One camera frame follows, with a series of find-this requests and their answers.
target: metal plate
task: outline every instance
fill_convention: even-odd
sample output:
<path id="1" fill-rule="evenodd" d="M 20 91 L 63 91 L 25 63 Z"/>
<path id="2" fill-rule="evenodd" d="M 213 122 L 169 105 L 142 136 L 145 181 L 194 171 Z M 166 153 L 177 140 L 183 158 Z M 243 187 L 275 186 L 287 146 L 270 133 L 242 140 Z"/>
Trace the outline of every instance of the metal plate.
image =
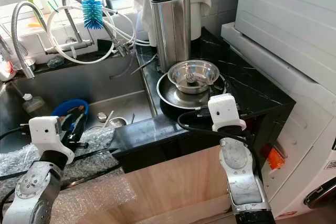
<path id="1" fill-rule="evenodd" d="M 219 76 L 221 79 L 221 87 L 224 86 L 224 77 Z M 159 97 L 167 104 L 180 109 L 194 110 L 201 106 L 206 106 L 209 100 L 209 93 L 203 92 L 200 94 L 186 94 L 177 89 L 169 79 L 167 74 L 164 74 L 156 85 L 156 91 Z"/>

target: blue bowl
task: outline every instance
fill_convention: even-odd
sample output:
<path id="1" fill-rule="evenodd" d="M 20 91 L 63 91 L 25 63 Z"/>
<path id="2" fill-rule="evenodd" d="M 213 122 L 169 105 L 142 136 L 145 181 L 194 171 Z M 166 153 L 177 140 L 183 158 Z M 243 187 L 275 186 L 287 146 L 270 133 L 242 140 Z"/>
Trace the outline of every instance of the blue bowl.
<path id="1" fill-rule="evenodd" d="M 65 116 L 68 114 L 69 110 L 79 107 L 81 105 L 85 107 L 84 114 L 87 115 L 89 113 L 89 104 L 86 101 L 80 100 L 80 99 L 73 99 L 73 100 L 69 100 L 64 103 L 61 103 L 57 108 L 54 109 L 51 115 Z M 75 126 L 75 123 L 72 123 L 71 128 L 70 128 L 71 131 L 74 129 L 74 126 Z"/>

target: white tile wall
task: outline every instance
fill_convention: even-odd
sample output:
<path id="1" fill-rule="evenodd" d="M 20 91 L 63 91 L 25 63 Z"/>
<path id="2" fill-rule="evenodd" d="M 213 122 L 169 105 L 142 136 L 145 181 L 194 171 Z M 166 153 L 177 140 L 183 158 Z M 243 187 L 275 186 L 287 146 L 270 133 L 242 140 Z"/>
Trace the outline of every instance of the white tile wall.
<path id="1" fill-rule="evenodd" d="M 210 13 L 207 16 L 202 17 L 202 25 L 205 26 L 211 33 L 216 36 L 220 36 L 220 28 L 221 25 L 224 23 L 230 23 L 235 20 L 236 16 L 236 9 L 237 9 L 237 2 L 238 0 L 211 0 L 212 1 L 212 8 Z M 129 14 L 128 17 L 133 21 L 134 24 L 137 23 L 136 21 L 137 14 Z M 116 16 L 114 19 L 115 25 L 120 28 L 122 31 L 131 34 L 131 25 L 125 21 L 125 19 L 121 16 Z M 137 37 L 142 40 L 148 39 L 147 33 L 143 30 L 141 24 L 137 24 Z M 89 34 L 87 30 L 84 28 L 83 24 L 77 25 L 79 32 L 83 39 L 89 39 Z M 106 32 L 102 30 L 92 30 L 91 31 L 93 38 L 95 41 L 97 39 L 109 39 L 109 36 Z M 41 39 L 45 46 L 48 48 L 50 47 L 50 42 L 47 39 L 45 32 L 39 33 Z M 71 36 L 75 38 L 75 35 L 71 29 L 71 27 L 67 28 L 58 28 L 53 31 L 53 35 L 58 40 L 59 44 L 63 44 L 66 39 Z M 29 52 L 29 57 L 33 57 L 37 60 L 37 63 L 47 62 L 49 59 L 53 58 L 55 55 L 45 55 L 43 52 L 42 46 L 37 39 L 36 34 L 34 35 L 27 35 L 21 37 L 22 44 L 27 48 Z M 85 48 L 79 49 L 77 54 L 84 54 L 85 52 L 92 52 L 97 50 L 97 44 Z"/>

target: stainless steel bowl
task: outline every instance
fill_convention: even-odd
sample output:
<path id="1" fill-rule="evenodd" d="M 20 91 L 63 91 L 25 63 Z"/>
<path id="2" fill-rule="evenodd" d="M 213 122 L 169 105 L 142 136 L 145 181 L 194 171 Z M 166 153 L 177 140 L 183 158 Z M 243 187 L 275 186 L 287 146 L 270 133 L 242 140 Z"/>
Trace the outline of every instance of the stainless steel bowl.
<path id="1" fill-rule="evenodd" d="M 208 89 L 219 77 L 219 69 L 205 60 L 187 60 L 172 66 L 169 80 L 183 93 L 199 94 Z"/>

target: stainless steel sink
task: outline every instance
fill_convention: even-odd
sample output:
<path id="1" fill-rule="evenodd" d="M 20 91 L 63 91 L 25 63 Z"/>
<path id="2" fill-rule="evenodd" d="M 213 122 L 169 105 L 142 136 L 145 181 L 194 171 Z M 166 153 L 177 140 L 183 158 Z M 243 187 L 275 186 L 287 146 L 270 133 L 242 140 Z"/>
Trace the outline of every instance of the stainless steel sink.
<path id="1" fill-rule="evenodd" d="M 78 65 L 36 74 L 34 80 L 15 79 L 3 85 L 0 91 L 0 134 L 27 123 L 29 116 L 22 109 L 25 93 L 41 96 L 51 108 L 70 99 L 83 99 L 89 103 L 86 128 L 102 125 L 98 112 L 106 115 L 113 110 L 113 117 L 121 116 L 129 123 L 153 116 L 140 72 L 130 75 L 138 67 L 133 61 L 126 74 L 115 78 L 129 64 L 129 58 L 109 58 L 100 63 Z M 0 153 L 17 150 L 29 143 L 28 138 L 10 135 L 0 141 Z"/>

